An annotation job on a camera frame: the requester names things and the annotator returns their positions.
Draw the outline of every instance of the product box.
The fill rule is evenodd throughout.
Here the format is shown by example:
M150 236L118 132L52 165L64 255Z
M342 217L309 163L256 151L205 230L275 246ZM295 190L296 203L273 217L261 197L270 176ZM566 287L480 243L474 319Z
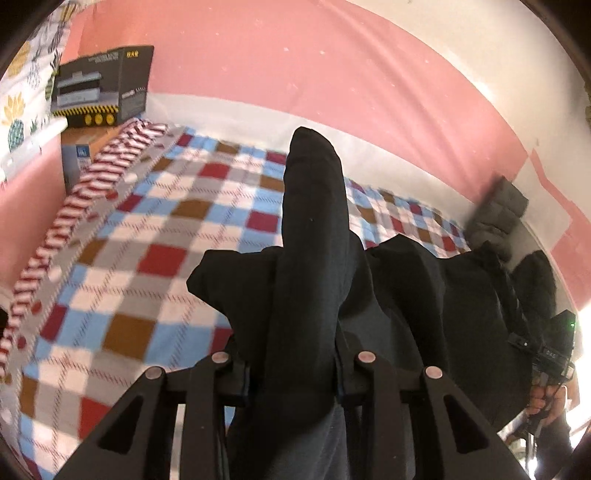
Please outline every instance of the product box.
M70 127L121 125L142 113L154 47L115 48L60 65L51 112Z
M80 180L80 172L90 165L95 155L121 127L67 128L61 134L61 163L64 169L66 192Z

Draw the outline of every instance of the checkered bedspread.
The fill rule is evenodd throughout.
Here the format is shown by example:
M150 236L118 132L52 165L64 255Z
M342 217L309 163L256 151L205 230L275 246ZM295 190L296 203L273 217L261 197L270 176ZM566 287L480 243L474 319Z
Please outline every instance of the checkered bedspread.
M281 245L285 154L171 128L134 158L84 206L11 334L0 426L36 478L53 477L147 366L223 348L228 321L185 285L205 250ZM403 233L439 257L467 249L433 209L351 180L346 191L366 247Z

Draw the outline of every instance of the black jacket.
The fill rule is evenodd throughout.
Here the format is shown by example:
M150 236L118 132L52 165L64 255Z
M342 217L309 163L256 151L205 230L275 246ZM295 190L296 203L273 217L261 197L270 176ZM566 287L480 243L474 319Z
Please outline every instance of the black jacket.
M258 383L228 433L232 478L355 477L333 396L337 322L396 367L439 366L498 429L527 405L531 358L507 344L508 325L527 325L494 253L441 260L402 235L364 251L339 157L312 130L296 130L284 182L284 246L207 251L187 280L228 317Z

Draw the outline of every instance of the bolt head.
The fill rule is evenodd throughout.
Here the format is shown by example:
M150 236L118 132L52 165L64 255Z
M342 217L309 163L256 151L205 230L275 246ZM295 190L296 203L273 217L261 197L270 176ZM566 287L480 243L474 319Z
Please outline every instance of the bolt head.
M146 370L145 376L148 380L156 380L162 376L163 370L160 367L150 367Z
M360 352L357 358L359 358L359 361L363 362L364 364L372 364L375 362L375 353L367 351Z
M439 367L427 367L425 373L433 380L437 380L443 376L443 371Z
M228 360L230 360L230 355L226 352L215 352L212 355L213 363L215 364L225 364Z

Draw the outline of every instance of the hand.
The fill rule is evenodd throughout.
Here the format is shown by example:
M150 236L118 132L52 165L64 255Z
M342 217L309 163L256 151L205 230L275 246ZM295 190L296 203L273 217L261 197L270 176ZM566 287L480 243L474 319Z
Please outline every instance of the hand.
M540 410L544 409L546 406L545 398L551 398L554 394L552 402L552 406L550 408L550 412L545 420L543 420L542 425L547 426L550 425L554 420L556 420L564 409L566 408L566 396L567 390L566 386L563 385L562 387L558 387L557 385L552 385L549 387L539 387L534 385L531 387L530 390L530 404L525 409L525 412L528 415L535 415L540 412Z

